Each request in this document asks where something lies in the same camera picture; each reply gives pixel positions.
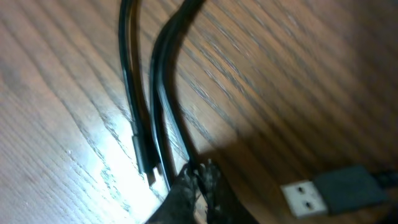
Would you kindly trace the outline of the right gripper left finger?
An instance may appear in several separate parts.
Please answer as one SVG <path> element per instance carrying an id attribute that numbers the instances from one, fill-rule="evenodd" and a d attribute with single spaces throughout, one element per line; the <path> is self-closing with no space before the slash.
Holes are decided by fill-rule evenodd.
<path id="1" fill-rule="evenodd" d="M 162 205 L 146 221 L 146 223 L 189 224 L 196 223 L 194 217 L 197 177 L 191 167 L 185 164 L 175 179 L 170 192 Z"/>

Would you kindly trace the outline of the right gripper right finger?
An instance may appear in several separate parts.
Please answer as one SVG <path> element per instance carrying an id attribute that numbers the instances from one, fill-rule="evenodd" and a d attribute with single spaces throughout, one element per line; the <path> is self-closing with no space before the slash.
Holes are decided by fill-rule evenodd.
<path id="1" fill-rule="evenodd" d="M 207 160 L 199 165 L 198 186 L 207 204 L 207 223 L 258 223 L 238 199 L 224 173 L 215 161 Z"/>

